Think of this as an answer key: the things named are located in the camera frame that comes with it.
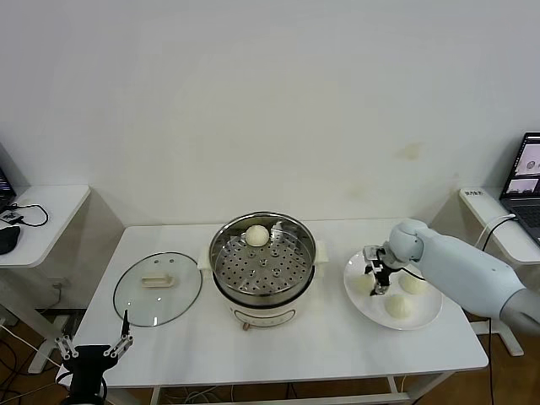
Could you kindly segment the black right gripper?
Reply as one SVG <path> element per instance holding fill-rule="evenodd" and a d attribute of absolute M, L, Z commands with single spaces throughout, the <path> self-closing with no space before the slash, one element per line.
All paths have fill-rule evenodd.
<path fill-rule="evenodd" d="M 378 265 L 378 270 L 375 271 L 372 263 L 369 263 L 364 268 L 365 274 L 375 274 L 376 284 L 375 287 L 370 291 L 370 295 L 383 295 L 386 293 L 386 287 L 391 285 L 390 274 L 392 270 L 382 261 L 381 253 L 377 251 L 376 255 L 376 264 Z"/>

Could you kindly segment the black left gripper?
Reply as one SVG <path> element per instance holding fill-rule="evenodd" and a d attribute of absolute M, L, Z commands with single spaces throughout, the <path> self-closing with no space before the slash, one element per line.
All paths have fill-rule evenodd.
<path fill-rule="evenodd" d="M 68 335 L 55 339 L 63 359 L 70 359 L 72 379 L 69 389 L 70 404 L 104 404 L 108 388 L 104 373 L 116 366 L 119 359 L 132 345 L 128 310 L 124 310 L 121 336 L 109 345 L 75 346 Z"/>

